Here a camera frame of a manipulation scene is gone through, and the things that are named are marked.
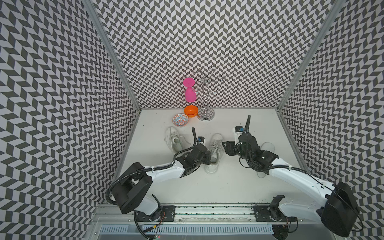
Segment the white sneaker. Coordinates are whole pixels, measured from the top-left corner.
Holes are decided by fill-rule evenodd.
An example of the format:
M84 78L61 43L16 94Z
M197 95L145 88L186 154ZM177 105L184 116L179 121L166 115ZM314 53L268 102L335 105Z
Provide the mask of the white sneaker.
M225 153L224 147L222 145L223 141L224 139L221 134L214 134L212 136L209 147L211 163L205 167L205 171L208 174L214 174L218 170L220 160Z
M185 150L192 146L186 138L181 135L176 128L168 127L165 133L165 141L173 154Z

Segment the white shoe insole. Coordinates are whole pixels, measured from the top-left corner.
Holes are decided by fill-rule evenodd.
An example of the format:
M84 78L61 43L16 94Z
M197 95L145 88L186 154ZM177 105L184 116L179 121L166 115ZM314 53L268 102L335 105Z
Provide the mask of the white shoe insole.
M272 143L265 142L262 144L261 149L263 150L263 154L262 154L262 157L264 159L262 160L263 164L268 165L267 160L271 159L271 156L275 151L275 146ZM257 172L257 176L261 179L264 178L266 175L267 174L265 174L264 172Z

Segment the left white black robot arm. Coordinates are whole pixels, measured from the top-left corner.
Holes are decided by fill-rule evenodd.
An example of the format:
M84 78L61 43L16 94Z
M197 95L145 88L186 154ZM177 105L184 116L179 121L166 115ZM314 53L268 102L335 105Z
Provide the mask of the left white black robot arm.
M148 195L154 183L184 178L201 165L211 163L211 153L203 144L196 144L174 155L166 165L144 167L133 163L106 191L106 201L118 206L122 214L139 212L156 221L161 217L163 206L156 196Z

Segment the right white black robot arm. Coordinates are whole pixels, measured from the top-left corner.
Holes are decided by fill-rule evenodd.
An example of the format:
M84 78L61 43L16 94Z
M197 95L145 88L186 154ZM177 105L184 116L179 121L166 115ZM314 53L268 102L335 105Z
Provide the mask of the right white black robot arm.
M360 209L348 184L333 184L293 167L271 147L262 149L250 133L240 134L237 141L223 142L222 145L227 155L239 156L246 160L249 168L294 186L314 201L314 204L278 204L279 211L286 217L321 222L329 231L344 238L354 231Z

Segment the patterned small bowl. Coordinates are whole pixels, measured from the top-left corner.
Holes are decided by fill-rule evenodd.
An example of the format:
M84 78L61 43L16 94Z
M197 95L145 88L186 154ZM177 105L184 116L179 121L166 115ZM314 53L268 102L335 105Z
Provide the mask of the patterned small bowl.
M176 127L184 127L188 124L189 117L186 114L176 114L172 118L172 123Z

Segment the orange plastic bowl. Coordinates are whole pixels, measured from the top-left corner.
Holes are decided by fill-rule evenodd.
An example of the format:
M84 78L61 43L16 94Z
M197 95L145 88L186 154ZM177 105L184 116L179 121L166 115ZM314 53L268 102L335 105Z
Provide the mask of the orange plastic bowl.
M184 113L189 118L196 117L198 115L199 109L195 105L189 105L184 108Z

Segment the pink plastic wine glass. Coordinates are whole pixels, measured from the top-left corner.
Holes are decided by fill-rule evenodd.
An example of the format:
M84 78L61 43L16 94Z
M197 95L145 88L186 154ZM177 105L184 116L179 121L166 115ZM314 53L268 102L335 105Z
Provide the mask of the pink plastic wine glass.
M195 83L193 78L186 78L183 80L183 85L186 87L185 99L188 103L193 103L197 100L197 93L194 89Z

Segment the chrome glass holder stand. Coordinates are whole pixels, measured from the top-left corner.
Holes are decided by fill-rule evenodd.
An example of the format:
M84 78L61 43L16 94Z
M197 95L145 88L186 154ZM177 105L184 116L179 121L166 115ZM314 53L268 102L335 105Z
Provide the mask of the chrome glass holder stand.
M223 83L225 77L218 74L217 68L211 66L208 70L196 70L196 82L198 83L197 94L200 96L200 103L197 117L200 121L209 122L215 117L215 110L210 103L210 97L217 92L213 85Z

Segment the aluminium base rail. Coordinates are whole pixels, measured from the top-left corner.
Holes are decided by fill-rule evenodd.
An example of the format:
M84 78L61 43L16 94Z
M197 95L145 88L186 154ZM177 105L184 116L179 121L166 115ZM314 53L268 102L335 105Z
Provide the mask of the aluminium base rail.
M305 224L320 224L320 216L316 210L320 207L314 202L301 206L292 201L280 202L280 207L294 207L289 213L281 213L283 219L274 221L270 216L269 203L242 204L165 204L157 220L150 221L143 213L128 213L123 215L117 206L100 205L96 208L91 225L96 224L134 224L138 218L139 224L226 224L226 223L256 223L284 224L287 222Z

